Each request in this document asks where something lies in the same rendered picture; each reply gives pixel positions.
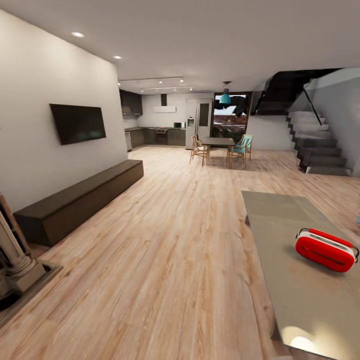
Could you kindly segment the radio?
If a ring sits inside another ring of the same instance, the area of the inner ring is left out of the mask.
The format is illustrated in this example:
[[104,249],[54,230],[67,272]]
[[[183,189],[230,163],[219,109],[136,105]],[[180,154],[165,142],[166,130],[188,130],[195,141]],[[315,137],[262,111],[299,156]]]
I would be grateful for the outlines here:
[[316,229],[296,235],[295,250],[302,256],[339,273],[348,272],[358,262],[351,243]]

